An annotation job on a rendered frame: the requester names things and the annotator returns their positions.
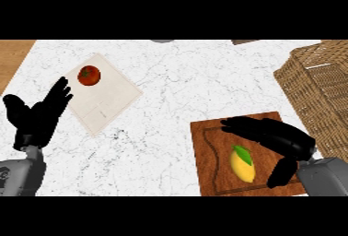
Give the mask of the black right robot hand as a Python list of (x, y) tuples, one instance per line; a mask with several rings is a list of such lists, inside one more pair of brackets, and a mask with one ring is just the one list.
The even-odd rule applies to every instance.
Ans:
[(256, 142), (283, 156), (277, 161), (267, 187), (284, 186), (298, 170), (298, 162), (310, 161), (315, 153), (315, 139), (295, 126), (262, 118), (236, 116), (221, 120), (221, 131)]

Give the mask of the beige placemat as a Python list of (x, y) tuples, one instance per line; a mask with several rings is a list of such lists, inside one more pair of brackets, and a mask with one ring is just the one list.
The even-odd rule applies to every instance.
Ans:
[[(91, 86), (82, 85), (78, 81), (81, 68), (88, 65), (100, 72), (100, 79)], [(143, 92), (100, 53), (71, 70), (65, 78), (74, 94), (68, 107), (90, 135), (97, 136)]]

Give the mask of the yellow lemon with green leaf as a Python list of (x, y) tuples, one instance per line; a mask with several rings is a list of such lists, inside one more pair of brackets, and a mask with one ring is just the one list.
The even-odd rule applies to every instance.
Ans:
[(255, 178), (255, 167), (252, 164), (251, 151), (239, 146), (231, 145), (230, 165), (231, 170), (237, 178), (245, 182), (251, 183)]

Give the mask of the brown wicker basket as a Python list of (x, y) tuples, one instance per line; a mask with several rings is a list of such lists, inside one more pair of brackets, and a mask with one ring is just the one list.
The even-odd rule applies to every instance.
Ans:
[(273, 75), (321, 156), (348, 163), (348, 40), (293, 49)]

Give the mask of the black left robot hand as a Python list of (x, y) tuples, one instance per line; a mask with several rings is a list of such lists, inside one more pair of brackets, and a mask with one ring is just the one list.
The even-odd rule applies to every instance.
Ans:
[(3, 98), (7, 109), (7, 119), (16, 127), (13, 148), (22, 151), (25, 147), (44, 148), (53, 136), (60, 115), (74, 95), (68, 87), (68, 79), (60, 77), (49, 93), (32, 107), (22, 99), (9, 94)]

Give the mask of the red tomato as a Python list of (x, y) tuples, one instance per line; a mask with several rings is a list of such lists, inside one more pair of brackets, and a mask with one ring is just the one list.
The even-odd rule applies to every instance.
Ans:
[(85, 65), (78, 72), (78, 82), (84, 86), (93, 86), (100, 80), (100, 71), (93, 65)]

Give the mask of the brown wooden cutting board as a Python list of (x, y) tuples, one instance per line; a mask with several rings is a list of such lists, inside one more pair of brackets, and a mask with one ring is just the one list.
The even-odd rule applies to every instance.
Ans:
[[(286, 186), (267, 187), (267, 180), (276, 166), (280, 154), (258, 143), (221, 131), (221, 119), (190, 123), (195, 148), (200, 195), (217, 196), (286, 196), (305, 193), (296, 176), (292, 176)], [(252, 153), (255, 178), (245, 183), (231, 170), (231, 145), (243, 146)]]

